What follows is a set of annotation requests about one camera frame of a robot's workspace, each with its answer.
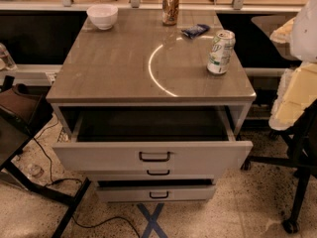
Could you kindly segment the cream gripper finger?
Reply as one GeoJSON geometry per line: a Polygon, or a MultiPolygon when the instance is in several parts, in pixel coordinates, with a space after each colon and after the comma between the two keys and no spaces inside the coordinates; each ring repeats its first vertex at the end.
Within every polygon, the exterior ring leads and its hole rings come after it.
{"type": "Polygon", "coordinates": [[[286,23],[284,23],[281,27],[274,30],[271,35],[270,39],[276,43],[285,44],[290,42],[290,34],[292,32],[294,23],[294,18],[291,18],[286,23]]]}

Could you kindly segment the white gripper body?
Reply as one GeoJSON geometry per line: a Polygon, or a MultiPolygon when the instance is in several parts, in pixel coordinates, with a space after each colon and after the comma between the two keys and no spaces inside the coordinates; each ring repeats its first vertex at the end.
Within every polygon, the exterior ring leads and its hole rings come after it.
{"type": "Polygon", "coordinates": [[[270,111],[269,127],[277,131],[288,129],[316,99],[317,64],[303,62],[297,69],[286,69],[270,111]]]}

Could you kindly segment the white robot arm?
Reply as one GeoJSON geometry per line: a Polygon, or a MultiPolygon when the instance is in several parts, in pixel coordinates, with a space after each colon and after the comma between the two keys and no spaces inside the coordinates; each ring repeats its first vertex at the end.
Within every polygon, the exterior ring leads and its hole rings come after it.
{"type": "Polygon", "coordinates": [[[288,31],[290,53],[301,65],[287,69],[280,79],[268,121],[277,131],[293,126],[317,99],[317,0],[309,0],[282,29],[288,31]]]}

